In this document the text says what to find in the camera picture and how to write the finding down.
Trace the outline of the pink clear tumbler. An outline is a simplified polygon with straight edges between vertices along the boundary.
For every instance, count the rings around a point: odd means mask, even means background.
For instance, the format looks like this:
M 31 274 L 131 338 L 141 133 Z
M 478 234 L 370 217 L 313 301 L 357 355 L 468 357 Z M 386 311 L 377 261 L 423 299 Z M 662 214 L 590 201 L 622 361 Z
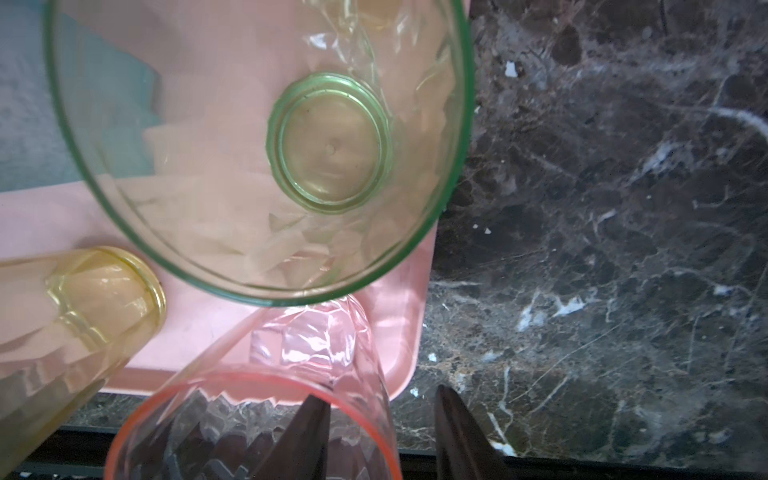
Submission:
M 351 296 L 242 320 L 130 416 L 104 475 L 252 479 L 309 395 L 331 408 L 325 479 L 401 477 L 372 330 Z

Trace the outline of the teal frosted tumbler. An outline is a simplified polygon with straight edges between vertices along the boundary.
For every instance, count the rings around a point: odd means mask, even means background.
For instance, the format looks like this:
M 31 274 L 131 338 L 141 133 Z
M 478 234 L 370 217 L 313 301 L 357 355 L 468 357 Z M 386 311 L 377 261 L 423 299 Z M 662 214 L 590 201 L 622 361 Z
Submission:
M 1 189 L 77 181 L 80 174 L 58 126 L 46 76 L 43 1 L 1 4 Z M 58 16 L 82 34 L 89 85 L 118 104 L 102 136 L 117 178 L 152 175 L 142 135 L 160 124 L 153 100 L 157 55 L 172 39 L 149 1 L 67 1 Z

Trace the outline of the tall yellow tumbler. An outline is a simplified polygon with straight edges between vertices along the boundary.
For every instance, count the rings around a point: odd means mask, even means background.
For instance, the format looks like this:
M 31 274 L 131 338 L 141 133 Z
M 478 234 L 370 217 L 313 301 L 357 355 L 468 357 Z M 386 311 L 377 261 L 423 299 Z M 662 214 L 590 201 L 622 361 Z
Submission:
M 161 330 L 166 296 L 134 254 L 98 246 L 1 263 L 1 474 Z

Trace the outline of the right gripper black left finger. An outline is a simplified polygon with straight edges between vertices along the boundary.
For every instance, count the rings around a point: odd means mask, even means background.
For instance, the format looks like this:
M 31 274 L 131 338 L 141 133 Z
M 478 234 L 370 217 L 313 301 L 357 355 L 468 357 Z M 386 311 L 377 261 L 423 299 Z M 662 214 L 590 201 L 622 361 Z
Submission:
M 252 479 L 325 479 L 330 405 L 309 395 Z

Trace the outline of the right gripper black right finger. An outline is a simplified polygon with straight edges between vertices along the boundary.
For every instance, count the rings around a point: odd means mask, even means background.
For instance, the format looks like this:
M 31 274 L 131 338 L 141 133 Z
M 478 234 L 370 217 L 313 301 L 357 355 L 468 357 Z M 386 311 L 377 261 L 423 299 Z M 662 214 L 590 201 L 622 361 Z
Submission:
M 436 390 L 436 468 L 439 479 L 509 479 L 502 455 L 450 386 Z

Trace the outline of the short green tumbler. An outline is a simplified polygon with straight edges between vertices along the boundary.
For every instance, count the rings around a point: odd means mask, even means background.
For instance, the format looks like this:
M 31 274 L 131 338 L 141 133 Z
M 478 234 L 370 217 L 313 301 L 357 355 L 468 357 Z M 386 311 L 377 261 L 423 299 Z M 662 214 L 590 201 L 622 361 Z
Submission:
M 474 109 L 460 1 L 49 1 L 59 127 L 143 253 L 211 294 L 320 303 L 436 225 Z

